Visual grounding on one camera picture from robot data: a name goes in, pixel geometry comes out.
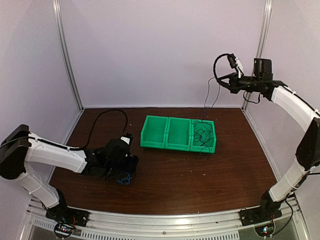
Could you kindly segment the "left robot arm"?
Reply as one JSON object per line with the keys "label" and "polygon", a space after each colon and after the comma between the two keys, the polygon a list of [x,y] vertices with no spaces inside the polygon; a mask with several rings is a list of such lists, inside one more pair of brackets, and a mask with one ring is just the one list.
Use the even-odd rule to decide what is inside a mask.
{"label": "left robot arm", "polygon": [[0,145],[0,176],[18,182],[28,193],[61,222],[72,218],[64,196],[58,189],[48,185],[34,171],[31,163],[42,163],[70,170],[86,176],[102,178],[120,174],[134,176],[139,157],[131,153],[133,137],[126,134],[111,139],[104,147],[93,150],[71,147],[43,139],[30,132],[29,126],[19,125]]}

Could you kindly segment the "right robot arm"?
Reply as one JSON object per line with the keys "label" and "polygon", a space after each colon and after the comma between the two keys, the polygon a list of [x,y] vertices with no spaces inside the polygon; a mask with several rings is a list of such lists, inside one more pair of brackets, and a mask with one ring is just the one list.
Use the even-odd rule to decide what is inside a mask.
{"label": "right robot arm", "polygon": [[268,220],[286,198],[298,189],[315,167],[320,165],[320,113],[299,97],[284,82],[273,79],[272,61],[255,58],[253,75],[246,76],[243,66],[234,54],[226,53],[229,65],[235,70],[224,76],[215,76],[217,83],[232,94],[240,91],[259,93],[270,102],[281,107],[300,126],[304,136],[299,143],[295,160],[284,176],[261,198],[256,210],[259,220]]}

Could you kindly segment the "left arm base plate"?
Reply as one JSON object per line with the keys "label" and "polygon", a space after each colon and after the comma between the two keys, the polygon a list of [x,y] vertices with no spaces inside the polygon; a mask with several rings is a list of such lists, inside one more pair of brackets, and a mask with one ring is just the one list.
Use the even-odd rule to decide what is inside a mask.
{"label": "left arm base plate", "polygon": [[53,233],[59,239],[66,239],[74,234],[77,227],[86,227],[89,219],[89,212],[86,210],[75,209],[71,207],[47,208],[42,206],[46,211],[45,217],[56,222],[53,227]]}

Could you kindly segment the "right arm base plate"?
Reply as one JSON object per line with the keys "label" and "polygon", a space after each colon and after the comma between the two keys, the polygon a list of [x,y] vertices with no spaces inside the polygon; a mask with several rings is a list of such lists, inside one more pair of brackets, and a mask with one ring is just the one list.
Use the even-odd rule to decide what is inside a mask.
{"label": "right arm base plate", "polygon": [[262,207],[241,208],[238,212],[241,224],[253,226],[254,231],[260,238],[270,238],[276,232],[275,219],[282,217],[279,209],[275,211],[263,211]]}

